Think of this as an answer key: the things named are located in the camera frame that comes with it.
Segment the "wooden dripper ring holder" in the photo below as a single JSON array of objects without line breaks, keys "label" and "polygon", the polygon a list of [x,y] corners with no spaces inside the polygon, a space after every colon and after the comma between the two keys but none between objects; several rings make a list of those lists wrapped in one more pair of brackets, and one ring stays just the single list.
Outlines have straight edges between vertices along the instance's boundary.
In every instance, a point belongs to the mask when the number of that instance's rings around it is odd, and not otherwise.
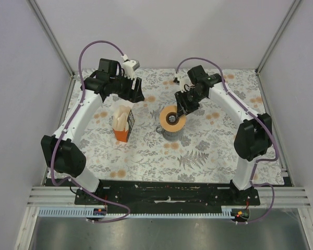
[{"label": "wooden dripper ring holder", "polygon": [[168,132],[179,132],[186,123],[186,116],[177,114],[177,107],[174,105],[166,106],[160,112],[160,125]]}]

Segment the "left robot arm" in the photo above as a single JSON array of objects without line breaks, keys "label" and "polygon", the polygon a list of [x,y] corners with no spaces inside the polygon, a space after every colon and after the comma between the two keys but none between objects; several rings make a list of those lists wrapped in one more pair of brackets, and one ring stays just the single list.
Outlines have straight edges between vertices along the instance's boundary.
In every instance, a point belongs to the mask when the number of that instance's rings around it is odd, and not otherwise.
[{"label": "left robot arm", "polygon": [[125,59],[122,64],[100,59],[98,69],[82,81],[81,92],[69,116],[53,135],[45,135],[41,140],[51,175],[66,174],[87,190],[86,198],[95,205],[104,200],[104,191],[98,188],[99,179],[86,167],[86,157],[79,149],[80,140],[93,114],[108,96],[116,94],[131,103],[144,101],[141,78],[135,74],[139,67],[139,61],[134,59]]}]

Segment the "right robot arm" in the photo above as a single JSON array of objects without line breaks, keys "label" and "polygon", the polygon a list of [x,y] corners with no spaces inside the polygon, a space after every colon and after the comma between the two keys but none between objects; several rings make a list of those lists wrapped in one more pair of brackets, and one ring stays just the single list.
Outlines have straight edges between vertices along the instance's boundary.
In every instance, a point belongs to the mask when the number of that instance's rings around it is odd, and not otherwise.
[{"label": "right robot arm", "polygon": [[176,73],[174,82],[180,87],[175,93],[176,116],[181,118],[198,110],[200,102],[208,98],[216,102],[237,126],[234,148],[238,154],[235,176],[228,198],[234,205],[247,199],[247,192],[254,188],[253,179],[258,162],[274,144],[272,119],[267,113],[251,109],[226,85],[221,72],[209,75],[201,65],[188,72],[190,84],[185,84]]}]

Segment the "orange coffee filter box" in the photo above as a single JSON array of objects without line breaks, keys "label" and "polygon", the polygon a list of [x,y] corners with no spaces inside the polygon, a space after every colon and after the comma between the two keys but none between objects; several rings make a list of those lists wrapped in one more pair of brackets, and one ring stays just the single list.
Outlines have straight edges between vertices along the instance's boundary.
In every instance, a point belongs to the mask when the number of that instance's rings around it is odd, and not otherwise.
[{"label": "orange coffee filter box", "polygon": [[135,124],[131,107],[119,105],[113,113],[112,130],[115,138],[120,142],[127,143]]}]

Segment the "glass coffee server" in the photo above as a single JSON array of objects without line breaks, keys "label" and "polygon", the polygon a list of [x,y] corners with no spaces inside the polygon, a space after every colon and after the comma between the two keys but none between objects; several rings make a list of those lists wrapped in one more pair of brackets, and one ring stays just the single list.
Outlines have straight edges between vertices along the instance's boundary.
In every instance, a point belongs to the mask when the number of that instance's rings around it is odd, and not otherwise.
[{"label": "glass coffee server", "polygon": [[170,142],[179,141],[184,134],[183,129],[176,132],[170,132],[165,130],[161,125],[158,125],[155,130],[158,134],[162,135],[167,141]]}]

